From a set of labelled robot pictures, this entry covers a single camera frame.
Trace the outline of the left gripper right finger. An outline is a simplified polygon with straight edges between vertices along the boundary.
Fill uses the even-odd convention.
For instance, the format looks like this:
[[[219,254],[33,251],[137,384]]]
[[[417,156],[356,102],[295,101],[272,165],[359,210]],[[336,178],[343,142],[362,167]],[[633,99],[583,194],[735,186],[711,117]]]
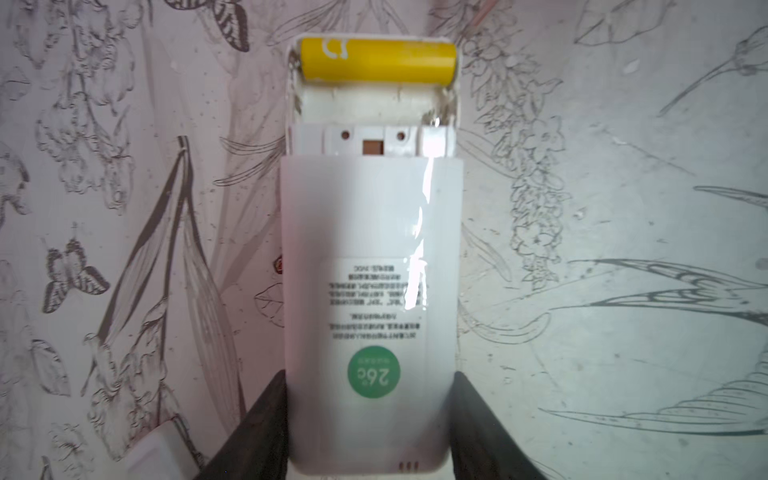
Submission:
[[[462,372],[450,390],[449,444],[457,480],[546,478]]]

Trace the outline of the small white remote control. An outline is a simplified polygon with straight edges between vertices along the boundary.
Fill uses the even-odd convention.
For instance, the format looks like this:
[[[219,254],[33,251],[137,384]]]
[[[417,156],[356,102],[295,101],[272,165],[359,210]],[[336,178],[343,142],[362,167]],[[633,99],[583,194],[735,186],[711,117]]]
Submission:
[[[317,476],[431,472],[456,369],[461,56],[447,87],[309,81],[306,37],[452,42],[295,38],[279,165],[291,461]]]

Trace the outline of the white AC remote control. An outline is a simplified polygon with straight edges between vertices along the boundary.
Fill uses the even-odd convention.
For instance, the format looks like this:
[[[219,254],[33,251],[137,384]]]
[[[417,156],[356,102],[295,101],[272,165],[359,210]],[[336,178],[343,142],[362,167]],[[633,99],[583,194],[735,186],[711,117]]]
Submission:
[[[200,471],[174,421],[142,437],[120,464],[132,480],[192,480]]]

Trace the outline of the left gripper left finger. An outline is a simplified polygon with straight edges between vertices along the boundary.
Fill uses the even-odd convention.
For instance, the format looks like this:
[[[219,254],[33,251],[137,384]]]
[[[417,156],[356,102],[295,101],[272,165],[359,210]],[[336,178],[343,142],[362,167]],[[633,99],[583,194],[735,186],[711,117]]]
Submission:
[[[194,479],[285,480],[289,446],[288,387],[280,370]]]

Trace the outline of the yellow AAA battery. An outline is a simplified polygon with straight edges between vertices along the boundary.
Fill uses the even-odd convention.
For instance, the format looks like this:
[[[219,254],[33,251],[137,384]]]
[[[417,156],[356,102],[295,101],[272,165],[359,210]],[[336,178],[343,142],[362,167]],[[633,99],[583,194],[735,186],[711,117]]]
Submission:
[[[299,42],[304,78],[328,83],[449,86],[458,53],[452,43],[378,38],[306,37]]]

